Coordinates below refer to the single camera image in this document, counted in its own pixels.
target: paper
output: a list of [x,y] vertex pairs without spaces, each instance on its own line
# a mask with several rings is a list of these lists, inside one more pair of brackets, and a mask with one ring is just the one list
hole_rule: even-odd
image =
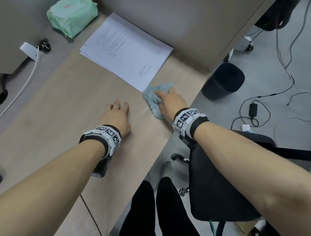
[[112,13],[80,50],[143,92],[173,48]]

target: blue cleaning cloth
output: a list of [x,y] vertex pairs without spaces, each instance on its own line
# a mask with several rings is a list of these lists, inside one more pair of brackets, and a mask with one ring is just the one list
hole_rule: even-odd
[[161,114],[161,111],[159,108],[159,103],[161,103],[162,100],[153,91],[162,90],[163,92],[167,93],[169,91],[169,88],[172,88],[172,87],[174,87],[173,83],[163,83],[158,86],[148,85],[148,87],[142,93],[142,97],[147,102],[154,116],[158,119],[165,119],[164,116]]

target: forearm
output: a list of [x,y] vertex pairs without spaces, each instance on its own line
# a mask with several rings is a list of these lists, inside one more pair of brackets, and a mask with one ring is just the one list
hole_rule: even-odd
[[86,140],[0,196],[1,235],[54,235],[105,153]]
[[299,216],[301,223],[310,220],[307,171],[211,122],[201,124],[194,138],[222,175],[275,227],[289,219],[295,224]]

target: trash can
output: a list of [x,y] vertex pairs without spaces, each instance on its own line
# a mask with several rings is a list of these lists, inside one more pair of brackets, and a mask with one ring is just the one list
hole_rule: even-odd
[[235,65],[226,62],[221,64],[202,88],[203,95],[216,101],[238,91],[245,80],[245,75]]

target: desk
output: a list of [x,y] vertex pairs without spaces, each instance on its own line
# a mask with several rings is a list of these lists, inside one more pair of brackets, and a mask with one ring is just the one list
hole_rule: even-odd
[[[100,16],[88,26],[93,28],[91,32],[104,19]],[[127,101],[132,131],[113,156],[106,176],[90,178],[82,193],[103,235],[107,235],[170,138],[172,129],[152,115],[138,90],[80,55],[79,48],[89,36],[79,39],[78,47],[0,136],[1,165],[8,173],[0,190],[3,192],[76,145],[84,131],[97,125],[106,103],[116,99],[121,103]],[[173,82],[190,105],[208,75],[173,53],[151,85]],[[98,235],[80,199],[57,235]]]

